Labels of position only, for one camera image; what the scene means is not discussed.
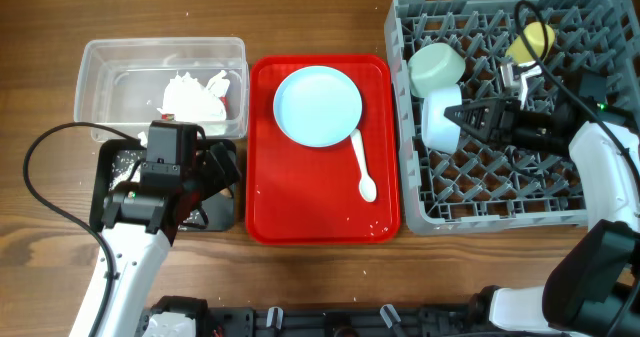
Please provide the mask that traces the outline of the small light blue bowl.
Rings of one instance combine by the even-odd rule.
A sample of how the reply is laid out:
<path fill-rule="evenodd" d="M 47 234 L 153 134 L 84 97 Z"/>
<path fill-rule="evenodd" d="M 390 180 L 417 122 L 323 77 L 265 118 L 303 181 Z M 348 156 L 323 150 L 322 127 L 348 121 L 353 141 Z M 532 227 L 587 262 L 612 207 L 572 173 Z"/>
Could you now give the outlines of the small light blue bowl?
<path fill-rule="evenodd" d="M 444 112 L 448 107 L 461 103 L 462 93 L 458 85 L 434 90 L 424 98 L 421 139 L 426 148 L 447 154 L 457 150 L 461 129 Z"/>

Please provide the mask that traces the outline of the mint green bowl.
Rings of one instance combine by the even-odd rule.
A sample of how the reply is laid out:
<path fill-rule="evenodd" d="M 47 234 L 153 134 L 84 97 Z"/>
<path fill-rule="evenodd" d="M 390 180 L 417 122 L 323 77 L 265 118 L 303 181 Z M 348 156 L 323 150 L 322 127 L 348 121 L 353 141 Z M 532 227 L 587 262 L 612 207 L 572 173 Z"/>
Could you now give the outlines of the mint green bowl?
<path fill-rule="evenodd" d="M 465 73 L 464 58 L 446 43 L 419 49 L 408 62 L 410 91 L 424 98 L 432 91 L 456 84 Z"/>

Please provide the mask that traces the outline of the yellow plastic cup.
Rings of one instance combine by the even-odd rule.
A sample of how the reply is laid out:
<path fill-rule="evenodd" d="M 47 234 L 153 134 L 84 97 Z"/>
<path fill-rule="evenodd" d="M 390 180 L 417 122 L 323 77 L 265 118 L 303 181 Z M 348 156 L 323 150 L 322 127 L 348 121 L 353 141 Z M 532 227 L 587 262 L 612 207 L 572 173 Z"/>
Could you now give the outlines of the yellow plastic cup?
<path fill-rule="evenodd" d="M 556 39 L 553 28 L 540 22 L 532 22 L 524 28 L 524 37 L 540 60 L 545 60 Z M 518 36 L 508 47 L 505 55 L 517 64 L 532 62 L 534 58 L 527 50 L 522 36 Z"/>

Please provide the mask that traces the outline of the white paper napkin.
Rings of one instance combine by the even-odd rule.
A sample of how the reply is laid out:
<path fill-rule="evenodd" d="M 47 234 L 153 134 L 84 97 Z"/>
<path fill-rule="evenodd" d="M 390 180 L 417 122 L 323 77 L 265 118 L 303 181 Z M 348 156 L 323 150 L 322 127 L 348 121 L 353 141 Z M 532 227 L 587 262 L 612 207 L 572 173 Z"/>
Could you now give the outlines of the white paper napkin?
<path fill-rule="evenodd" d="M 156 110 L 163 119 L 201 125 L 207 135 L 229 133 L 227 93 L 231 80 L 222 70 L 203 85 L 189 72 L 177 72 L 164 89 L 162 103 Z"/>

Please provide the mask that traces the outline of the white plastic spoon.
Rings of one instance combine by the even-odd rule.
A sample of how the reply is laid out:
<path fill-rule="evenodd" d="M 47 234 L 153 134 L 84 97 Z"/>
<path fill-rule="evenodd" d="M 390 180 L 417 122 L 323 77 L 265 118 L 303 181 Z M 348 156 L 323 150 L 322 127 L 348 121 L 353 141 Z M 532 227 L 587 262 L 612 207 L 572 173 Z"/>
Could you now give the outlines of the white plastic spoon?
<path fill-rule="evenodd" d="M 377 198 L 377 187 L 368 172 L 361 132 L 358 129 L 354 129 L 350 134 L 350 139 L 360 170 L 360 180 L 358 183 L 360 195 L 364 201 L 372 203 Z"/>

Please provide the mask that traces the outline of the light blue plate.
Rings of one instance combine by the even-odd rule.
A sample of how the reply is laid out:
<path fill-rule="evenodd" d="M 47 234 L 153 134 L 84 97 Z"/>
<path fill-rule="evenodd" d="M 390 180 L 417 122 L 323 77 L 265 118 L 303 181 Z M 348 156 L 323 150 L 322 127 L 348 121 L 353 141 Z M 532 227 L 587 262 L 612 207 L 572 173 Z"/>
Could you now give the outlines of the light blue plate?
<path fill-rule="evenodd" d="M 276 124 L 292 141 L 312 148 L 333 146 L 357 128 L 363 101 L 355 82 L 328 66 L 298 69 L 280 83 L 273 100 Z"/>

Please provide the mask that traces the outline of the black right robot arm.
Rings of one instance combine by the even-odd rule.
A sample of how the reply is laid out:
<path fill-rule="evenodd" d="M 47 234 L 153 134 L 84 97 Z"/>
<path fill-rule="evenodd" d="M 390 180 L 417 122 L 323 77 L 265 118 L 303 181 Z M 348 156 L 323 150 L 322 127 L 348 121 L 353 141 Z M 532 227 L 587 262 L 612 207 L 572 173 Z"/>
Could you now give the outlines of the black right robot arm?
<path fill-rule="evenodd" d="M 448 106 L 444 116 L 484 143 L 569 158 L 580 178 L 588 232 L 542 287 L 492 287 L 486 318 L 500 330 L 636 336 L 639 285 L 639 137 L 633 115 L 606 101 L 605 77 L 582 71 L 560 85 L 551 114 L 513 98 Z"/>

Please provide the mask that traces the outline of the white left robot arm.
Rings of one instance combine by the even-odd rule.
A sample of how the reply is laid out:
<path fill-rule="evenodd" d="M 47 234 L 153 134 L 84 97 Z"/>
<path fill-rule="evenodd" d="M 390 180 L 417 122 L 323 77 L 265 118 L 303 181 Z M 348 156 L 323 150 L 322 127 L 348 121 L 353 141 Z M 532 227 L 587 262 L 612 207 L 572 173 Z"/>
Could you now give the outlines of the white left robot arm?
<path fill-rule="evenodd" d="M 236 147 L 203 140 L 191 153 L 161 158 L 149 150 L 127 180 L 93 206 L 93 226 L 106 242 L 72 327 L 74 336 L 130 336 L 180 228 L 224 232 L 234 200 L 222 196 L 241 179 Z M 191 222 L 198 212 L 201 223 Z"/>

